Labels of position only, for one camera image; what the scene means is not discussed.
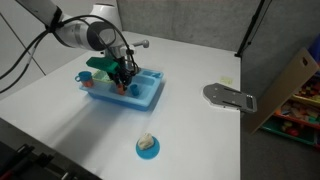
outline yellow object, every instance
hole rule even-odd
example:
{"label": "yellow object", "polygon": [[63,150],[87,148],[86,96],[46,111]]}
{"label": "yellow object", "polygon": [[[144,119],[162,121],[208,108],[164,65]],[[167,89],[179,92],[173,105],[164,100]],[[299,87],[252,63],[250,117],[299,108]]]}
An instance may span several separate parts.
{"label": "yellow object", "polygon": [[285,127],[292,127],[292,122],[286,121],[286,122],[284,122],[284,126]]}
{"label": "yellow object", "polygon": [[232,85],[233,79],[230,78],[230,77],[221,76],[221,78],[220,78],[220,83],[221,83],[221,84],[224,84],[224,85]]}
{"label": "yellow object", "polygon": [[302,104],[310,104],[310,105],[313,105],[315,107],[319,107],[320,108],[320,100],[316,101],[314,99],[304,98],[304,97],[297,96],[297,95],[293,95],[291,97],[291,99],[294,100],[294,101],[298,101],[298,102],[300,102]]}
{"label": "yellow object", "polygon": [[320,95],[315,95],[315,96],[311,97],[310,99],[320,102]]}

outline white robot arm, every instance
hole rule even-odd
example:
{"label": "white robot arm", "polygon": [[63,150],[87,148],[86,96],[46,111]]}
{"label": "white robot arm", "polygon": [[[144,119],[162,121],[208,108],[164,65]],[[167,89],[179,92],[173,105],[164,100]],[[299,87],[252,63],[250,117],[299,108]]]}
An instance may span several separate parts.
{"label": "white robot arm", "polygon": [[126,90],[132,77],[139,72],[139,67],[132,56],[135,54],[134,47],[142,45],[147,48],[149,42],[144,40],[128,45],[121,35],[120,17],[113,5],[98,3],[94,5],[90,15],[71,17],[64,14],[51,0],[16,1],[39,19],[61,44],[67,47],[104,51],[106,56],[104,60],[112,59],[119,64],[117,69],[108,75],[117,85],[121,85],[123,90]]}
{"label": "white robot arm", "polygon": [[[82,48],[93,51],[105,50],[105,44],[110,47],[123,46],[123,41],[114,29],[108,24],[96,18],[87,18],[85,21],[72,21],[63,27],[55,27],[59,22],[71,18],[64,14],[61,9],[51,0],[16,0],[26,10],[39,19],[47,28],[53,28],[53,34],[57,40],[68,47]],[[107,19],[121,30],[120,20],[115,19],[116,7],[109,4],[95,4],[91,15]]]}

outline silver metal plate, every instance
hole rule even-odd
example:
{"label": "silver metal plate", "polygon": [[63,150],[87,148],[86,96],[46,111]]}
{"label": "silver metal plate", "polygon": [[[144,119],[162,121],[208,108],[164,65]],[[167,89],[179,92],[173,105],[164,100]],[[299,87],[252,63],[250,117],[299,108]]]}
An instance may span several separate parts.
{"label": "silver metal plate", "polygon": [[223,108],[228,107],[246,113],[254,113],[257,111],[257,101],[255,97],[219,83],[205,86],[203,88],[203,94],[212,104],[222,106]]}

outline blue plastic bin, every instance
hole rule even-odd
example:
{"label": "blue plastic bin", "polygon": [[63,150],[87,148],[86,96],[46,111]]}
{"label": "blue plastic bin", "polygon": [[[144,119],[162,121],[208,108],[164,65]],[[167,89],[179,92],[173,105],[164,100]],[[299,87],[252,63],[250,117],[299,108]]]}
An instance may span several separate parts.
{"label": "blue plastic bin", "polygon": [[96,79],[94,79],[93,87],[87,88],[81,85],[80,89],[87,91],[90,96],[96,99],[147,111],[160,86],[162,77],[162,72],[141,69],[141,71],[132,78],[131,82],[131,85],[138,85],[138,96],[134,96],[129,90],[131,85],[129,85],[125,95],[119,95],[114,82],[103,82]]}

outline blue plate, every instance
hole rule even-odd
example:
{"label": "blue plate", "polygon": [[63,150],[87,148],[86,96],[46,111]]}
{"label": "blue plate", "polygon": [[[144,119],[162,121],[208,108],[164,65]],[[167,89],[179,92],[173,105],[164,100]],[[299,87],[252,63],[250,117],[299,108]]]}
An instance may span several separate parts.
{"label": "blue plate", "polygon": [[151,148],[146,149],[146,150],[140,150],[138,146],[138,142],[136,144],[136,151],[137,154],[142,158],[142,159],[152,159],[156,157],[160,151],[160,144],[159,141],[152,136],[152,139],[154,141],[154,144]]}

